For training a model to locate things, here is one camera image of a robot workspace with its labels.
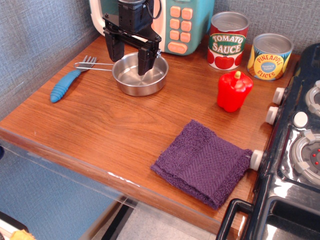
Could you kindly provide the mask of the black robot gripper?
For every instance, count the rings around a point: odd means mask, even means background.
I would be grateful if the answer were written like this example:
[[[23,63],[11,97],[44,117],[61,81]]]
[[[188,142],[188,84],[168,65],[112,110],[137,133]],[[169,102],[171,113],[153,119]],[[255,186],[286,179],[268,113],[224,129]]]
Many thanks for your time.
[[[154,16],[153,0],[118,0],[118,14],[105,13],[105,42],[110,59],[119,61],[125,54],[125,44],[138,49],[138,75],[151,70],[160,53],[162,38],[152,28],[162,6]]]

